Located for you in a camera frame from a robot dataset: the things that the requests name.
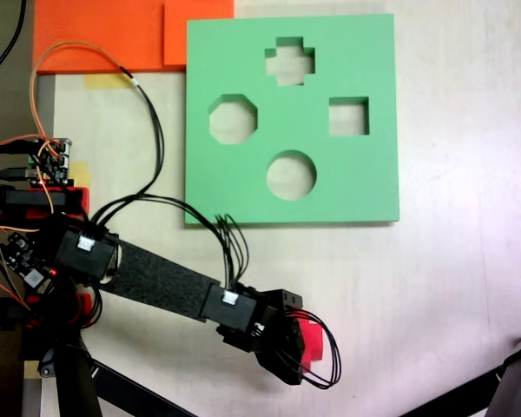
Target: wire bundle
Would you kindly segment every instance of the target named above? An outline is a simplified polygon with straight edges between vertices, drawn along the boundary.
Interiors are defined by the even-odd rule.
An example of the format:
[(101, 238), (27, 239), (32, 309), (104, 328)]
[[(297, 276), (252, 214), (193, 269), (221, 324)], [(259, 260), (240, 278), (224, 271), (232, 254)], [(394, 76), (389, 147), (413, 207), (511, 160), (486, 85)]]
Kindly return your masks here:
[(340, 350), (338, 349), (338, 344), (336, 343), (336, 340), (334, 339), (333, 334), (328, 328), (328, 326), (325, 324), (325, 322), (323, 322), (319, 317), (317, 317), (313, 313), (298, 308), (292, 308), (287, 310), (285, 316), (289, 320), (302, 319), (313, 321), (322, 327), (322, 329), (326, 333), (328, 342), (330, 343), (330, 353), (332, 355), (332, 372), (330, 374), (330, 378), (322, 378), (310, 369), (307, 369), (283, 349), (277, 351), (276, 354), (288, 367), (290, 367), (294, 371), (299, 369), (299, 371), (297, 372), (298, 374), (300, 374), (300, 377), (304, 381), (307, 381), (309, 384), (313, 385), (314, 387), (317, 387), (319, 389), (328, 389), (336, 385), (341, 378), (341, 357)]
[[(245, 274), (249, 266), (249, 246), (245, 236), (231, 215), (217, 215), (218, 230), (228, 250), (224, 250), (224, 278), (226, 289), (235, 292), (237, 281)], [(237, 230), (245, 249), (241, 248), (239, 240), (235, 237), (232, 227)], [(235, 271), (232, 252), (237, 260), (237, 271)]]

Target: black tripod leg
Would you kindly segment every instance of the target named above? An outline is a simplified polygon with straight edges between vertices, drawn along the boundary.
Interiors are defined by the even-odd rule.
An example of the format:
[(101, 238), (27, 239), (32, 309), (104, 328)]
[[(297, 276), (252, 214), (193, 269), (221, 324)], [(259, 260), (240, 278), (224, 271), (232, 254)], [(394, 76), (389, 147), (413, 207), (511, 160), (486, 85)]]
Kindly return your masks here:
[(135, 417), (196, 417), (99, 361), (93, 378), (100, 398)]
[(492, 369), (402, 417), (472, 416), (489, 406), (503, 372), (503, 366)]
[(95, 384), (89, 367), (89, 354), (74, 344), (58, 346), (54, 371), (62, 417), (102, 417)]
[(508, 365), (485, 417), (521, 417), (521, 357)]

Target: white connector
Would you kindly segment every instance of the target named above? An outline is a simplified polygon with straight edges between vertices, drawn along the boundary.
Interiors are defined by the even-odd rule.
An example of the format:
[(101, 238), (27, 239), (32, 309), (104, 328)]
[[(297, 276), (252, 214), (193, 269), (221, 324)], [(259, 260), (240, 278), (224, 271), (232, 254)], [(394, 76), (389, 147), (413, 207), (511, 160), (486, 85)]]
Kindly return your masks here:
[(237, 302), (237, 299), (240, 298), (239, 294), (232, 293), (231, 291), (224, 291), (224, 295), (222, 296), (222, 301), (226, 304), (229, 304), (231, 306), (234, 306)]
[(79, 236), (79, 242), (77, 243), (77, 247), (79, 249), (86, 250), (90, 252), (93, 246), (95, 246), (96, 241), (91, 239), (90, 237)]

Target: green foam board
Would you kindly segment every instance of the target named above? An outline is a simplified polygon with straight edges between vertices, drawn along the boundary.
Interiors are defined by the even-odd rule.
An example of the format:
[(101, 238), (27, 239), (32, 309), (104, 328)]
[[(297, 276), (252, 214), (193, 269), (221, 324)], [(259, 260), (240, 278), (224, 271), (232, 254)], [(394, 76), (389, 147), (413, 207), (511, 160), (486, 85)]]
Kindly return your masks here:
[[(279, 86), (265, 59), (298, 39), (314, 55), (314, 73)], [(241, 223), (397, 221), (395, 90), (392, 15), (190, 21), (186, 201), (211, 221), (225, 213)], [(222, 144), (209, 115), (236, 97), (256, 111), (257, 129), (244, 143)], [(331, 103), (364, 103), (366, 134), (331, 136)], [(267, 170), (295, 151), (314, 166), (316, 183), (288, 201), (269, 189)]]

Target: orange foam sheet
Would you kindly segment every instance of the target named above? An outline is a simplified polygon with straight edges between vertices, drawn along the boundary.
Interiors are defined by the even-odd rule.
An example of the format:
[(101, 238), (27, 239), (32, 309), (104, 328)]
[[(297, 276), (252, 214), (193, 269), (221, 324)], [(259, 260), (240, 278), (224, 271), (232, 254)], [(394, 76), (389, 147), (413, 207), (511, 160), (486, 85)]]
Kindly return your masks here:
[(165, 0), (164, 65), (173, 71), (185, 70), (188, 20), (233, 17), (234, 0)]
[[(63, 41), (95, 43), (130, 71), (185, 70), (187, 20), (231, 18), (233, 0), (35, 0), (33, 62)], [(41, 74), (118, 71), (98, 53), (52, 53)]]

